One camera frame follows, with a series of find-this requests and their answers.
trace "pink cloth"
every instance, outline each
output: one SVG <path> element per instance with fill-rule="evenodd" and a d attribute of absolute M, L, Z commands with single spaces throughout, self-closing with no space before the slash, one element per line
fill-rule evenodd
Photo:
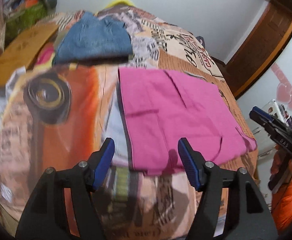
<path fill-rule="evenodd" d="M 120 68 L 119 78 L 134 170 L 183 171 L 177 151 L 181 137 L 216 164 L 257 148 L 216 85 L 173 70 Z"/>

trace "bed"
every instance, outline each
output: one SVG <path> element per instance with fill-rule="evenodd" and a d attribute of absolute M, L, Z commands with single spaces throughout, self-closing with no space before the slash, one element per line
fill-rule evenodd
<path fill-rule="evenodd" d="M 57 13 L 37 25 L 55 23 L 60 34 L 83 13 Z M 190 32 L 135 7 L 115 6 L 96 16 L 111 16 L 125 22 L 134 56 L 128 62 L 69 63 L 53 67 L 48 57 L 48 63 L 39 64 L 19 78 L 0 130 L 0 206 L 12 218 L 11 228 L 16 227 L 30 192 L 47 167 L 68 169 L 99 150 L 109 124 L 118 67 L 178 70 L 216 84 L 244 133 L 253 137 L 217 65 Z M 61 105 L 51 110 L 42 107 L 32 92 L 38 77 L 60 84 Z M 253 176 L 256 162 L 257 150 L 221 166 L 230 170 L 245 167 Z M 111 166 L 103 187 L 93 196 L 108 239 L 184 236 L 200 197 L 185 172 L 144 176 L 120 164 Z M 66 206 L 70 206 L 69 192 L 65 193 L 65 199 Z M 226 199 L 224 189 L 220 218 L 226 213 Z M 78 234 L 71 208 L 67 208 L 67 215 L 72 233 Z"/>

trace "white wall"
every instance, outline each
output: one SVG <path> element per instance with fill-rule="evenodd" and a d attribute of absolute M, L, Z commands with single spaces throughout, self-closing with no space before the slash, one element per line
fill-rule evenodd
<path fill-rule="evenodd" d="M 292 38 L 275 63 L 292 84 Z M 245 119 L 249 118 L 249 112 L 254 106 L 261 108 L 271 99 L 276 99 L 278 85 L 278 78 L 271 69 L 268 69 L 265 74 L 237 100 Z M 267 203 L 271 202 L 271 192 L 267 184 L 270 177 L 269 170 L 272 165 L 272 158 L 273 155 L 270 155 L 258 162 L 258 172 L 261 180 L 260 189 L 262 193 L 268 193 L 268 197 L 266 198 Z"/>
<path fill-rule="evenodd" d="M 58 0 L 57 11 L 103 9 L 113 0 Z M 132 0 L 163 20 L 205 38 L 206 49 L 222 61 L 245 40 L 247 29 L 265 7 L 265 0 Z"/>

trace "blue cloth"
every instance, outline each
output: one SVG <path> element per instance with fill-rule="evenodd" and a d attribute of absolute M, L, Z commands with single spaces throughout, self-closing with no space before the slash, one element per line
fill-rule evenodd
<path fill-rule="evenodd" d="M 131 40 L 123 22 L 111 17 L 99 20 L 86 12 L 58 46 L 54 64 L 131 54 Z"/>

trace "orange sleeve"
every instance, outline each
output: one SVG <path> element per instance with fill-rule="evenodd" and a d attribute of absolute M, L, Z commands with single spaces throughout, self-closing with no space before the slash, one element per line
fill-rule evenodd
<path fill-rule="evenodd" d="M 292 221 L 292 181 L 288 186 L 287 184 L 282 185 L 278 192 L 273 194 L 271 208 L 273 210 L 273 220 L 275 221 L 277 230 L 280 232 Z"/>

